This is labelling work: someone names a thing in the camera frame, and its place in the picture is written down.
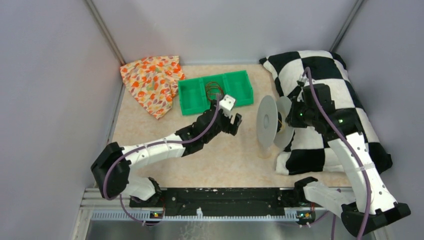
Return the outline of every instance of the pillow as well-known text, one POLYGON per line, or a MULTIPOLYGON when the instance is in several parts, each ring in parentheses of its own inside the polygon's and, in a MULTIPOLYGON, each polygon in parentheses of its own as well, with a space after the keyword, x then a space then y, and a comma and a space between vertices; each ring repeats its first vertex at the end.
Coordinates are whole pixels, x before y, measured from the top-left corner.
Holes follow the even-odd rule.
MULTIPOLYGON (((316 83, 330 87, 335 109, 351 109, 364 130, 367 150, 378 173, 392 166, 392 158, 380 144, 364 107, 348 79, 347 67, 340 55, 328 51, 291 51, 259 60, 275 82, 278 94, 297 97, 301 88, 297 84, 306 67, 310 67, 316 83)), ((313 127, 295 128, 290 144, 278 155, 275 171, 283 175, 308 172, 343 172, 343 167, 323 136, 313 127)))

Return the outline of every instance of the patterned fabric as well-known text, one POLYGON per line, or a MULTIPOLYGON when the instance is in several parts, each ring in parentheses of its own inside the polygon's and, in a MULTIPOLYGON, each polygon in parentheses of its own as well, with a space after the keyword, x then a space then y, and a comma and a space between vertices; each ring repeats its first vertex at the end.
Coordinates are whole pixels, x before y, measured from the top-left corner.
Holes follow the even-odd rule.
POLYGON ((126 89, 156 119, 172 108, 177 81, 186 78, 179 62, 178 56, 151 56, 120 67, 126 89))
MULTIPOLYGON (((291 51, 259 60, 272 73, 280 96, 301 96, 297 80, 306 67, 317 84, 330 87, 335 109, 349 109, 362 124, 365 145, 379 173, 392 166, 392 158, 380 144, 351 82, 340 55, 328 51, 291 51)), ((323 136, 313 127, 295 128, 290 144, 279 154, 275 171, 283 175, 308 172, 343 172, 343 167, 323 136)))

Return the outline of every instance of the gray floor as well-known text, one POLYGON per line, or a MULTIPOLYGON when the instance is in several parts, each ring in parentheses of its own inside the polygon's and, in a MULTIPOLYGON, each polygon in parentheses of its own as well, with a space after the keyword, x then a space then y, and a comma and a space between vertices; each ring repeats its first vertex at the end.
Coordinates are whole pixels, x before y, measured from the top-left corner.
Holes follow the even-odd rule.
MULTIPOLYGON (((162 222, 154 227, 134 221, 91 221, 86 240, 329 240, 332 216, 311 228, 287 227, 275 222, 162 222)), ((354 240, 337 221, 336 240, 354 240)), ((371 240, 371 234, 363 240, 371 240)))

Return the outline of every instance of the brown cord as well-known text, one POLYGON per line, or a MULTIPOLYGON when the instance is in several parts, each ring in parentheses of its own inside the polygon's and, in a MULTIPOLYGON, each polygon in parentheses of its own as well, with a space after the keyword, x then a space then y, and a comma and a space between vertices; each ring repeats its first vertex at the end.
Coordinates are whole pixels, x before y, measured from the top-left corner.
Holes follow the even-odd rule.
POLYGON ((204 91, 206 92, 206 98, 211 102, 213 100, 212 97, 216 96, 216 94, 220 94, 222 97, 224 96, 224 90, 216 81, 210 81, 204 86, 204 91))

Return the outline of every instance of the robotic arm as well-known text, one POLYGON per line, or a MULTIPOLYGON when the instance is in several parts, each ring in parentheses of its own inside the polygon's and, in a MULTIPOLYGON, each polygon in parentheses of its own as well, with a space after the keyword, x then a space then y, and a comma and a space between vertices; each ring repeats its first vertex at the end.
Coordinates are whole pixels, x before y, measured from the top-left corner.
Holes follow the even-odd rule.
MULTIPOLYGON (((310 72, 309 83, 312 83, 310 72)), ((294 128, 314 127, 323 135, 338 156, 354 193, 338 192, 308 177, 294 185, 299 199, 317 203, 334 213, 353 236, 367 234, 409 216, 411 210, 408 205, 397 202, 380 178, 368 153, 360 120, 355 117, 356 114, 352 114, 355 109, 336 110, 328 85, 318 83, 312 89, 302 80, 298 84, 303 90, 303 101, 292 99, 291 110, 285 121, 294 128)))
POLYGON ((225 95, 220 101, 213 100, 210 109, 196 122, 167 137, 132 146, 108 144, 91 166, 102 197, 110 199, 125 194, 149 203, 157 202, 161 195, 158 183, 151 177, 138 177, 137 169, 200 151, 220 132, 235 136, 242 122, 242 116, 237 113, 231 123, 235 105, 236 100, 225 95))

